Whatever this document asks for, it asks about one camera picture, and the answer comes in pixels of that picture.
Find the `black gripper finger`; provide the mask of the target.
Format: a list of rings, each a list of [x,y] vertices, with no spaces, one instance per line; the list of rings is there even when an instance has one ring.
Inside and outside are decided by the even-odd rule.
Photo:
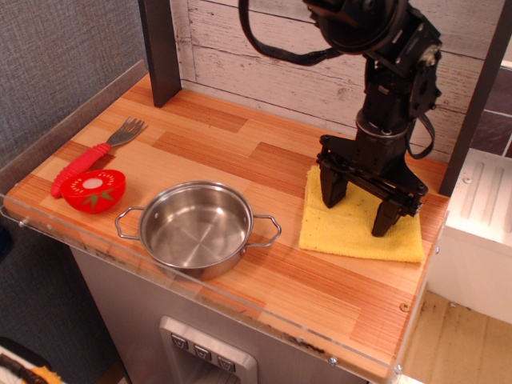
[[[401,217],[402,206],[392,201],[382,201],[374,220],[372,235],[383,237]]]
[[[347,180],[331,166],[320,165],[320,182],[322,200],[327,208],[333,208],[345,197]]]

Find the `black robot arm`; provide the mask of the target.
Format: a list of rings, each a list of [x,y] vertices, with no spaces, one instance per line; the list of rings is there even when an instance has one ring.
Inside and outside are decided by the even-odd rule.
[[[311,17],[340,54],[366,59],[365,101],[353,140],[323,135],[318,154],[322,200],[332,208],[350,183],[381,199],[372,235],[384,236],[401,218],[415,216],[426,185],[408,168],[416,122],[435,136],[427,112],[435,109],[440,33],[407,1],[309,1]]]

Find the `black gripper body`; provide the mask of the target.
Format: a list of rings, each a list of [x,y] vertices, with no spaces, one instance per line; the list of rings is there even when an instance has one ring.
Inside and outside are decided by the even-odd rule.
[[[420,211],[427,187],[406,164],[404,133],[375,134],[359,127],[354,140],[324,134],[320,143],[319,166],[331,166],[347,184],[401,205],[401,216],[413,217]]]

